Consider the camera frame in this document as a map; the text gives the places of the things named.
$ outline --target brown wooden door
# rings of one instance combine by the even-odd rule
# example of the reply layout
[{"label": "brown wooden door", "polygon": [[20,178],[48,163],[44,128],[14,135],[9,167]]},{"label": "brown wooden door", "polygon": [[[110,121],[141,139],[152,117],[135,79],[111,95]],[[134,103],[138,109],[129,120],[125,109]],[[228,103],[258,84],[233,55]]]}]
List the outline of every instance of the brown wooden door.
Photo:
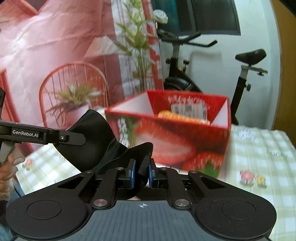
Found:
[{"label": "brown wooden door", "polygon": [[281,90],[274,129],[287,133],[296,146],[296,17],[272,0],[281,43]]}]

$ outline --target checkered tablecloth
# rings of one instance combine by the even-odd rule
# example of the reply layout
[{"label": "checkered tablecloth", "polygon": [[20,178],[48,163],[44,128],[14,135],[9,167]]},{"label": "checkered tablecloth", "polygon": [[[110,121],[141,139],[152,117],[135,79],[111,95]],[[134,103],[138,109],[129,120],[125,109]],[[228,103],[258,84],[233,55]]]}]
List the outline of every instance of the checkered tablecloth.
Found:
[{"label": "checkered tablecloth", "polygon": [[[25,194],[39,190],[79,173],[52,144],[41,147],[27,159],[31,170],[18,166],[17,178]],[[265,188],[240,183],[241,170],[250,170],[266,178]],[[272,241],[296,240],[296,150],[282,131],[267,131],[232,126],[226,159],[219,179],[271,202],[277,221],[270,235]]]}]

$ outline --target yellow object in box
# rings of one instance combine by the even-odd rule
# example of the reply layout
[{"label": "yellow object in box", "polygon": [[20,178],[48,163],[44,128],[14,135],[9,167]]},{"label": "yellow object in box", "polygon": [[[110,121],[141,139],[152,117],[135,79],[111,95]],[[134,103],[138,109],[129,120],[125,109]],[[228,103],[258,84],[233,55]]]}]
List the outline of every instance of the yellow object in box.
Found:
[{"label": "yellow object in box", "polygon": [[210,121],[208,120],[202,120],[197,118],[191,118],[191,117],[185,117],[181,116],[175,113],[172,113],[169,110],[163,110],[158,113],[158,118],[166,118],[166,119],[172,119],[172,120],[179,120],[179,121],[185,121],[185,122],[191,122],[191,123],[198,123],[198,124],[207,124],[210,125]]}]

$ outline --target open cardboard box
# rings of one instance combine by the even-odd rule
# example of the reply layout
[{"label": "open cardboard box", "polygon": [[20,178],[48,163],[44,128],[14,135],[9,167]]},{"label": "open cardboard box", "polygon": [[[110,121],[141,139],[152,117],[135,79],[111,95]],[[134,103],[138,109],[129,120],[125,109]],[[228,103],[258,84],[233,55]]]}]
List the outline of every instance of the open cardboard box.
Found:
[{"label": "open cardboard box", "polygon": [[[162,110],[203,108],[210,124],[158,118]],[[127,147],[152,142],[158,167],[198,170],[218,177],[231,130],[229,99],[188,91],[146,91],[106,111],[116,138]]]}]

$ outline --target white flower pot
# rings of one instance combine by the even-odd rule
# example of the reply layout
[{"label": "white flower pot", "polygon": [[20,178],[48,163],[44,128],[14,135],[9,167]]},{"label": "white flower pot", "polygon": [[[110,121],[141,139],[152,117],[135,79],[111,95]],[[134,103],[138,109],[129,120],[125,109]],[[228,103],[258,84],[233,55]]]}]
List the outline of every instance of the white flower pot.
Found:
[{"label": "white flower pot", "polygon": [[73,126],[79,119],[81,116],[83,116],[85,114],[85,112],[87,112],[89,109],[88,104],[79,107],[76,110],[72,110],[67,112],[66,115],[66,127],[70,128],[71,126]]}]

